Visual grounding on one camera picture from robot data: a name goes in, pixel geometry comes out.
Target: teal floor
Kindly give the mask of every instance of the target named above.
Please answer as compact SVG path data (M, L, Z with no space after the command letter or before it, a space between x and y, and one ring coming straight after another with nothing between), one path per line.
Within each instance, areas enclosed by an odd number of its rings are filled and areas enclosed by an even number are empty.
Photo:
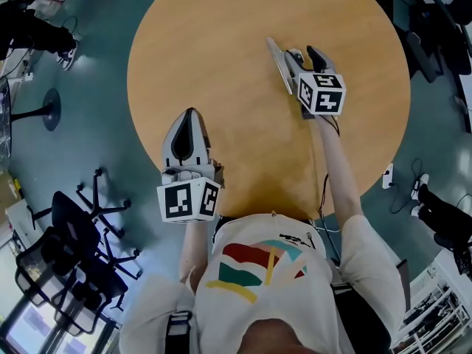
M55 56L43 53L35 64L35 79L22 85L13 106L15 113L37 108L46 91L55 88L62 101L61 121L52 133L41 119L15 122L10 172L21 180L32 208L40 210L50 206L56 190L74 198L76 185L80 181L90 185L94 169L105 167L101 193L111 203L125 198L133 203L119 219L127 232L125 245L148 249L159 269L175 276L184 230L161 222L156 196L159 171L136 135L126 91L134 33L153 1L66 1L51 22L61 25L67 17L77 16L76 62L65 72L55 64ZM396 9L406 16L405 7ZM66 26L72 28L74 20L69 19ZM401 189L398 205L408 197L413 180L410 165L416 158L423 160L423 172L431 175L431 190L441 198L455 204L472 190L472 136L465 132L454 105L455 93L449 74L434 84L421 74L413 77L408 127L393 161L394 182ZM396 191L382 190L377 182L362 196L362 204L379 234L400 258L409 261L414 277L440 249L428 229L410 216L414 204L396 215L389 213ZM462 206L467 212L472 210L467 199ZM333 217L328 224L335 226Z

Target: round wooden table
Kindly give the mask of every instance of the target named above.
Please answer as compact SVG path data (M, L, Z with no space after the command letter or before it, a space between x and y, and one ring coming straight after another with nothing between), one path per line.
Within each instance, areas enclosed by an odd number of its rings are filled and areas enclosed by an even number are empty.
M200 111L212 158L225 167L221 215L317 218L321 138L288 95L266 37L334 61L347 87L341 140L366 192L400 145L410 101L400 40L375 0L155 0L131 49L131 116L162 169L170 126L185 109ZM332 211L328 188L324 213Z

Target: power strip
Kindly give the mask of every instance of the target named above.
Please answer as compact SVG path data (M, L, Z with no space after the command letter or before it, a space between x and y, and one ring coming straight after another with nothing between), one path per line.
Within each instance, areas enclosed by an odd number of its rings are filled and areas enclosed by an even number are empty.
M385 169L382 176L382 189L389 189L392 187L393 183L393 164L389 164L389 166Z

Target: cable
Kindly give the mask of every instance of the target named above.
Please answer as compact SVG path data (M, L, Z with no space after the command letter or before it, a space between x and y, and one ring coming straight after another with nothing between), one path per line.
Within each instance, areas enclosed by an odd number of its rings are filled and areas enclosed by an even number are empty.
M60 27L65 27L64 24L65 24L65 23L67 22L67 20L69 20L70 18L73 18L73 19L75 20L74 28L73 28L72 30L69 30L69 29L68 29L68 30L70 31L70 33L71 33L71 34L74 34L74 33L77 31L77 34L80 35L81 37L83 37L83 35L80 34L79 29L78 29L78 27L79 27L79 19L77 18L76 15L70 15L69 17L67 17L67 18L64 20L64 22L62 23L62 25L61 25Z
M341 230L340 229L326 229L324 227L318 227L316 226L316 224L313 222L311 223L311 225L316 228L318 231L328 231L328 232L331 232L331 233L339 233Z
M465 197L467 197L467 196L470 196L470 197L472 197L472 194L466 193L466 194L465 194L465 195L464 195L462 198L460 198L460 199L459 199L459 202L457 202L457 205L456 205L456 207L458 207L458 208L459 208L459 204L462 202L462 199L464 199L464 198L465 198Z
M420 170L418 173L416 173L416 171L414 170L414 165L416 164L416 162L420 162ZM413 180L413 186L412 186L412 190L414 189L414 186L416 184L416 182L420 179L420 177L423 175L423 160L420 159L419 157L417 157L415 160L413 160L411 166L410 166L410 169L412 170L413 172L413 176L414 176L414 180ZM412 197L410 196L402 205L400 208L396 209L396 210L393 210L393 206L395 205L395 202L398 200L398 196L400 195L400 185L399 184L396 184L396 183L392 183L390 186L396 186L398 188L398 191L397 191L397 194L395 195L395 197L393 198L393 202L392 202L392 205L390 206L389 208L389 211L391 214L395 215L395 214L398 214L403 208L406 207L406 205L410 202L410 200L412 199Z
M333 128L336 130L336 133L338 134L338 136L341 136L340 134L340 131L339 131L339 124L338 122L336 121L336 118L333 117L333 116L330 116L332 119L333 119L333 122L331 122L328 118L326 118L324 115L321 115L320 116L322 119L324 119L326 122L328 122L331 126L333 126ZM327 179L328 179L328 174L324 177L324 181L323 181L323 193L322 193L322 200L321 200L321 203L319 204L319 208L318 208L318 214L319 214L319 217L322 221L322 228L323 230L326 232L326 235L327 235L327 238L328 240L330 241L330 244L331 244L331 247L333 248L333 251L334 251L334 254L336 255L337 259L339 262L341 262L341 256L339 255L338 253L338 249L336 249L336 246L334 245L334 242L333 242L333 239L331 238L331 235L330 235L330 232L332 233L337 233L339 231L333 231L332 229L328 229L326 227L326 221L325 221L325 214L323 213L323 206L325 205L325 199L326 199L326 186L327 186Z
M21 62L23 61L24 57L27 56L27 53L30 52L32 50L32 48L35 46L35 42L34 40L29 36L27 35L27 37L31 40L32 42L32 45L31 47L24 53L24 55L21 57L20 61L18 62L18 64L15 66L14 69L12 69L10 72L8 72L7 74L4 74L2 77L0 77L0 80L3 80L4 77L7 77L9 74L11 74L13 71L15 71L18 66L21 64Z
M333 118L334 124L328 118L326 118L324 115L321 115L320 117L322 119L324 119L326 122L328 122L331 126L333 126L333 128L336 130L336 133L338 133L338 136L341 136L341 134L339 133L339 125L338 125L338 122L336 121L335 117L330 116L330 117Z

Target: white shirt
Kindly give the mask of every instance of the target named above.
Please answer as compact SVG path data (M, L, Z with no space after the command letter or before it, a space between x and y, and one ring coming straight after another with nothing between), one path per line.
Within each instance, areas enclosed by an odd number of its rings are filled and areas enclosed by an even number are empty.
M364 216L351 217L341 235L342 279L369 303L393 337L405 312L395 264ZM325 256L318 232L305 223L282 215L231 221L216 235L194 297L180 283L148 281L122 328L122 353L164 353L168 316L179 299L196 315L203 354L222 353L222 347L236 353L248 327L261 319L283 320L305 347L318 353L353 353L336 310L333 272Z

